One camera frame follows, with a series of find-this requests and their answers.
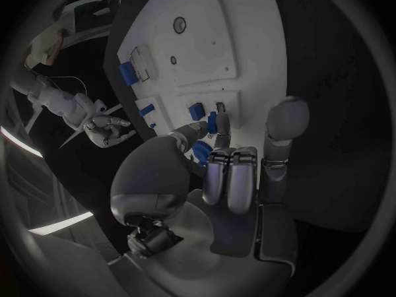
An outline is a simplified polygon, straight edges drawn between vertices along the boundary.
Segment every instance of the humanoid robot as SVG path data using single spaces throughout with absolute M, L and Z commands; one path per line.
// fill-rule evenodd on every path
M 131 125 L 129 121 L 106 115 L 106 106 L 101 100 L 92 100 L 83 93 L 75 96 L 54 88 L 49 79 L 42 75 L 34 76 L 21 65 L 15 74 L 11 87 L 27 95 L 33 104 L 45 106 L 50 112 L 61 116 L 64 122 L 75 131 L 85 131 L 89 139 L 99 147 L 112 147 L 136 134 L 132 130 L 121 134 L 121 127 Z
M 168 292 L 164 296 L 250 296 L 249 285 L 241 291 L 239 282 L 249 282 L 252 291 L 268 282 L 274 289 L 268 296 L 281 293 L 298 251 L 294 220 L 283 205 L 287 162 L 293 139 L 308 126 L 308 105 L 286 97 L 270 110 L 259 190 L 257 149 L 230 147 L 225 109 L 218 104 L 218 134 L 202 190 L 188 190 L 191 163 L 184 153 L 208 133 L 207 122 L 155 137 L 124 160 L 111 207 L 120 223 L 136 228 L 128 237 L 131 253 L 110 265 L 114 273 L 133 263 Z M 139 274 L 123 276 L 130 293 L 132 277 L 143 281 Z

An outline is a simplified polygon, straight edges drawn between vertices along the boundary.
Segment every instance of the light strip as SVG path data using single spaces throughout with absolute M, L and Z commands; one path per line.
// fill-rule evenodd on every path
M 25 150 L 28 150 L 29 152 L 39 156 L 39 157 L 43 157 L 40 152 L 34 150 L 31 147 L 28 147 L 26 144 L 22 143 L 20 140 L 18 140 L 16 137 L 12 136 L 11 133 L 9 133 L 4 127 L 0 126 L 0 132 L 2 132 L 2 134 L 4 134 L 4 136 L 6 136 L 8 139 L 10 139 L 12 142 L 14 142 L 16 145 L 19 145 L 20 147 L 22 147 Z
M 75 216 L 74 218 L 70 218 L 58 223 L 50 224 L 49 226 L 43 226 L 41 228 L 37 229 L 31 229 L 29 230 L 31 233 L 39 234 L 41 236 L 45 236 L 46 234 L 50 234 L 52 232 L 61 230 L 63 228 L 67 228 L 68 226 L 71 226 L 72 224 L 78 223 L 84 219 L 89 218 L 90 216 L 93 216 L 92 213 L 87 212 L 84 214 L 80 214 L 79 216 Z

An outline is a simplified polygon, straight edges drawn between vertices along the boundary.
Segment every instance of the white panel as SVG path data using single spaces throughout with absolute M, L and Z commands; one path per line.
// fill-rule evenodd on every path
M 174 30 L 176 18 L 185 31 Z M 158 70 L 175 86 L 237 76 L 234 52 L 218 0 L 150 0 L 128 31 L 119 51 L 121 63 L 139 44 L 148 44 Z M 173 65 L 170 58 L 177 63 Z
M 152 123 L 156 124 L 154 130 L 157 135 L 165 135 L 174 130 L 172 122 L 170 121 L 170 118 L 166 113 L 166 109 L 162 105 L 159 97 L 153 96 L 145 99 L 140 99 L 136 100 L 135 103 L 139 110 L 142 110 L 150 104 L 154 106 L 155 110 L 151 111 L 143 118 L 145 119 L 147 126 L 150 126 L 150 124 Z
M 212 111 L 217 112 L 217 102 L 222 102 L 226 108 L 226 113 L 230 118 L 231 127 L 239 129 L 242 126 L 242 110 L 239 91 L 218 91 L 194 94 L 182 94 L 177 97 L 180 112 L 186 121 L 194 122 L 188 110 L 189 107 L 196 103 L 202 103 L 205 118 L 202 121 L 208 121 Z

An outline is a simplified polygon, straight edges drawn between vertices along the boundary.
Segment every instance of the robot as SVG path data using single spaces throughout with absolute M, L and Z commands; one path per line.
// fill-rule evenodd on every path
M 184 153 L 208 133 L 204 121 L 145 142 L 115 175 L 113 215 L 135 229 L 128 237 L 131 252 L 110 267 L 128 278 L 122 284 L 131 294 L 131 278 L 143 285 L 145 274 L 163 296 L 250 296 L 247 286 L 257 291 L 266 285 L 274 290 L 266 296 L 278 296 L 294 273 L 296 227 L 283 199 L 290 149 L 308 126 L 308 105 L 290 96 L 270 110 L 258 190 L 257 149 L 230 147 L 226 107 L 217 108 L 218 135 L 202 190 L 189 192 L 192 160 Z M 140 272 L 126 276 L 131 263 Z M 239 282 L 250 284 L 241 288 Z
M 48 77 L 34 76 L 30 71 L 21 65 L 11 87 L 25 94 L 31 103 L 45 106 L 53 114 L 62 117 L 73 130 L 85 131 L 98 147 L 112 147 L 136 134 L 132 130 L 122 135 L 121 128 L 129 127 L 131 122 L 104 114 L 107 108 L 103 101 L 94 103 L 83 93 L 73 96 L 54 88 Z

